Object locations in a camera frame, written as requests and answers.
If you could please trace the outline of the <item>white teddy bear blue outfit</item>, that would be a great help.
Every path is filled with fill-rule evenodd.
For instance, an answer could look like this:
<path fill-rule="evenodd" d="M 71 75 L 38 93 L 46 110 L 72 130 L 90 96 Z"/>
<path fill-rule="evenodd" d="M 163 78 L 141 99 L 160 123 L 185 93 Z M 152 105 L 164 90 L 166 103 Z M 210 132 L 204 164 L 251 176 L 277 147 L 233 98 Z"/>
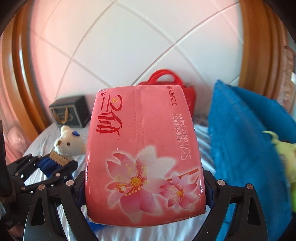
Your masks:
<path fill-rule="evenodd" d="M 53 150 L 44 156 L 37 166 L 47 178 L 50 178 L 56 170 L 71 162 L 74 157 L 85 153 L 86 144 L 81 135 L 69 126 L 62 126 Z"/>

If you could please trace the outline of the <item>pink tissue paper pack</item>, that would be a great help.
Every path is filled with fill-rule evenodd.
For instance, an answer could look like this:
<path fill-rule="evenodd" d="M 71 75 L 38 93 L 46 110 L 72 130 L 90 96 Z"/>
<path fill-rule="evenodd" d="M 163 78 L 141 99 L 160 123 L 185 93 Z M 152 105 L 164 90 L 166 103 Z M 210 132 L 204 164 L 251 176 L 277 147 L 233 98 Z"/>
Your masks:
<path fill-rule="evenodd" d="M 206 209 L 198 142 L 180 86 L 99 90 L 86 152 L 88 217 L 112 226 L 164 225 Z"/>

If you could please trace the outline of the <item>dark gift box gold ribbon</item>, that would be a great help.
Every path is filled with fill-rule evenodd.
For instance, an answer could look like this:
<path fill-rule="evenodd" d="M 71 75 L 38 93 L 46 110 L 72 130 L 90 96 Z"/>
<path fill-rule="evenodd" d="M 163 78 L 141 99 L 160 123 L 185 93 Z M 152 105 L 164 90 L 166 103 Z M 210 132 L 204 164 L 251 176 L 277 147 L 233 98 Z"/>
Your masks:
<path fill-rule="evenodd" d="M 83 95 L 57 99 L 49 109 L 58 126 L 84 128 L 91 119 L 91 113 Z"/>

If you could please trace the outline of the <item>green plush toy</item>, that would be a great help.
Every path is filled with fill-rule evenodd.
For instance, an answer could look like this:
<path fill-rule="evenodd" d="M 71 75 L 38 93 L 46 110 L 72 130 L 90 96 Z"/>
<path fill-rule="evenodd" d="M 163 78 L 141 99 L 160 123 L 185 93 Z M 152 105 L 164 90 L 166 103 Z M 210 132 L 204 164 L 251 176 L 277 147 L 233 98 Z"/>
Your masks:
<path fill-rule="evenodd" d="M 278 135 L 271 131 L 263 131 L 263 133 L 271 135 L 271 142 L 284 165 L 285 175 L 290 184 L 292 210 L 295 212 L 295 143 L 280 141 Z"/>

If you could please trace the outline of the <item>red plastic toy suitcase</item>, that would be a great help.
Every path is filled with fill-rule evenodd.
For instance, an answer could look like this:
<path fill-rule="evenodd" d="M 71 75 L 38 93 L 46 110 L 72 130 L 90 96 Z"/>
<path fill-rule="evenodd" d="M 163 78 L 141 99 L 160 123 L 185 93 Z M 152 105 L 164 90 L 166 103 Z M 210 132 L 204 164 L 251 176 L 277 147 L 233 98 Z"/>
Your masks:
<path fill-rule="evenodd" d="M 173 81 L 159 81 L 163 76 L 170 75 Z M 160 69 L 152 73 L 147 81 L 140 82 L 138 85 L 168 85 L 168 86 L 180 86 L 183 90 L 187 106 L 189 108 L 191 117 L 194 115 L 196 91 L 194 87 L 185 85 L 185 82 L 173 71 L 168 69 Z"/>

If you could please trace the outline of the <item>rolled floral fabric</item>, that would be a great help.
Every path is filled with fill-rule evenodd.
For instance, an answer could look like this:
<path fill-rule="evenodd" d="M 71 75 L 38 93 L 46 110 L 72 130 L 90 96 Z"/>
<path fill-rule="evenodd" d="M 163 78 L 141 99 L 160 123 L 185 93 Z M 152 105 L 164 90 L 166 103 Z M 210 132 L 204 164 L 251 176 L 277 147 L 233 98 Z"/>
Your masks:
<path fill-rule="evenodd" d="M 283 55 L 283 71 L 276 100 L 288 113 L 292 113 L 295 104 L 295 51 L 284 46 Z"/>

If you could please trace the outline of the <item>wooden headboard frame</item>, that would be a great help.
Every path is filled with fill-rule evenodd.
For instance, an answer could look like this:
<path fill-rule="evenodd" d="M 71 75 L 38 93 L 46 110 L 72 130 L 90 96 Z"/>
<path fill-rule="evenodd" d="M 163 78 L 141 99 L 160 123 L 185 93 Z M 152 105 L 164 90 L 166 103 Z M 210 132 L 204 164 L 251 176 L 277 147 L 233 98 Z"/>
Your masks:
<path fill-rule="evenodd" d="M 29 142 L 49 105 L 170 69 L 208 110 L 216 80 L 278 96 L 287 30 L 263 1 L 28 1 L 2 36 L 14 114 Z"/>

